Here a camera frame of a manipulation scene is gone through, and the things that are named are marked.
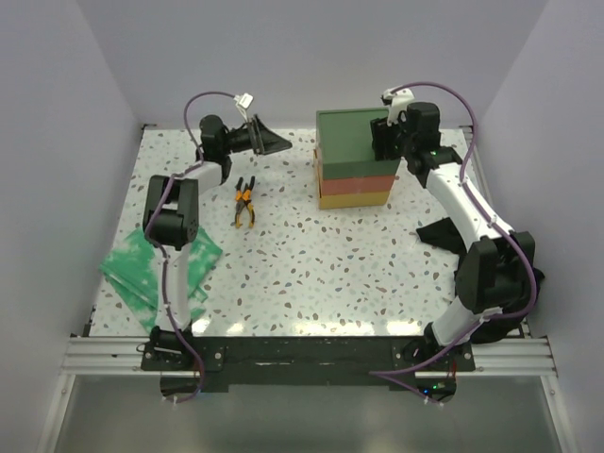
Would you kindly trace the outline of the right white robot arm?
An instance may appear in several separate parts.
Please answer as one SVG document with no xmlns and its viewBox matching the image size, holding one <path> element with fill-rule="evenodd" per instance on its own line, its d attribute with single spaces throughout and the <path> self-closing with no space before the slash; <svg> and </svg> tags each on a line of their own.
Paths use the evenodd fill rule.
<svg viewBox="0 0 604 453">
<path fill-rule="evenodd" d="M 418 228 L 420 240 L 459 257 L 453 301 L 412 350 L 428 369 L 440 371 L 453 361 L 454 346 L 472 337 L 496 341 L 532 307 L 539 289 L 535 242 L 529 233 L 498 221 L 467 179 L 463 157 L 442 145 L 435 104 L 417 102 L 411 93 L 382 102 L 387 116 L 370 124 L 376 158 L 406 162 L 446 212 L 444 219 Z"/>
</svg>

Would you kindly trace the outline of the green drawer box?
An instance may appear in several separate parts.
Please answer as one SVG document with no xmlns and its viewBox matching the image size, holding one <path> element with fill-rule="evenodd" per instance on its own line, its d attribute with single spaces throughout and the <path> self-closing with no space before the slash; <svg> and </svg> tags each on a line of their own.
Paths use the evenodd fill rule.
<svg viewBox="0 0 604 453">
<path fill-rule="evenodd" d="M 318 110 L 317 158 L 324 179 L 395 176 L 399 159 L 376 160 L 370 122 L 387 116 L 385 108 Z"/>
</svg>

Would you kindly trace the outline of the orange drawer box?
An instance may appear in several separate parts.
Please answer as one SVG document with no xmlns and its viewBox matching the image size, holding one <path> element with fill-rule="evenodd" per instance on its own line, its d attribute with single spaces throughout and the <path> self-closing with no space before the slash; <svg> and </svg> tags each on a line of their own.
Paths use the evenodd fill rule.
<svg viewBox="0 0 604 453">
<path fill-rule="evenodd" d="M 325 179 L 321 158 L 313 150 L 313 167 L 316 171 L 318 191 L 321 196 L 389 192 L 395 176 L 363 176 Z"/>
</svg>

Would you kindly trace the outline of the orange black pliers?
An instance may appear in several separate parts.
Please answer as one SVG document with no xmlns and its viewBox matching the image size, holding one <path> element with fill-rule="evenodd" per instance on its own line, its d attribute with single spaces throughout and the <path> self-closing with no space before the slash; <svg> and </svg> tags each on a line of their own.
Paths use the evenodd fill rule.
<svg viewBox="0 0 604 453">
<path fill-rule="evenodd" d="M 234 222 L 235 222 L 236 228 L 240 228 L 242 226 L 241 216 L 245 210 L 247 210 L 248 215 L 249 215 L 248 226 L 253 227 L 255 224 L 256 214 L 255 214 L 255 209 L 254 209 L 254 206 L 252 204 L 252 199 L 251 199 L 251 195 L 252 195 L 253 189 L 255 187 L 255 184 L 256 184 L 255 176 L 251 176 L 250 180 L 247 183 L 243 183 L 243 177 L 240 177 L 235 186 L 236 208 L 235 208 Z"/>
</svg>

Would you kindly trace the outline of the green white cloth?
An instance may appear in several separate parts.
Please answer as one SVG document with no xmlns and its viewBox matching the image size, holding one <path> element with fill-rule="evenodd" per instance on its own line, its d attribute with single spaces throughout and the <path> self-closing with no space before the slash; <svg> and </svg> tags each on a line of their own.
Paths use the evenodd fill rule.
<svg viewBox="0 0 604 453">
<path fill-rule="evenodd" d="M 198 230 L 189 258 L 188 296 L 193 320 L 205 312 L 208 295 L 201 285 L 221 258 L 222 249 L 204 229 Z M 100 264 L 100 271 L 123 299 L 135 318 L 149 332 L 158 310 L 158 265 L 152 245 L 141 229 L 131 231 Z"/>
</svg>

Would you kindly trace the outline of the yellow drawer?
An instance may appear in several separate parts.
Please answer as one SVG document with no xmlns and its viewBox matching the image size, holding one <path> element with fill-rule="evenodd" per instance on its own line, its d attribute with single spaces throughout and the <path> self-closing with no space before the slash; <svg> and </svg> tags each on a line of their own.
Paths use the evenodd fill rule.
<svg viewBox="0 0 604 453">
<path fill-rule="evenodd" d="M 387 203 L 389 196 L 389 192 L 344 193 L 334 195 L 321 193 L 318 199 L 318 208 L 320 210 L 334 210 L 382 206 Z"/>
</svg>

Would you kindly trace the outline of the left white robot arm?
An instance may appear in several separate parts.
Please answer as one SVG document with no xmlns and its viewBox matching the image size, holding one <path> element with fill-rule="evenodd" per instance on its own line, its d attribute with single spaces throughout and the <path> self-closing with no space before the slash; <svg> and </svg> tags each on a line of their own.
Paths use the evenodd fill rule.
<svg viewBox="0 0 604 453">
<path fill-rule="evenodd" d="M 189 308 L 189 256 L 199 231 L 199 196 L 227 182 L 233 154 L 251 151 L 268 156 L 288 150 L 292 142 L 268 128 L 254 115 L 237 128 L 229 128 L 217 115 L 199 123 L 193 138 L 195 161 L 170 176 L 152 176 L 143 211 L 143 236 L 159 254 L 159 303 L 154 330 L 176 338 L 162 349 L 162 358 L 175 370 L 189 368 L 195 347 L 186 337 L 192 315 Z"/>
</svg>

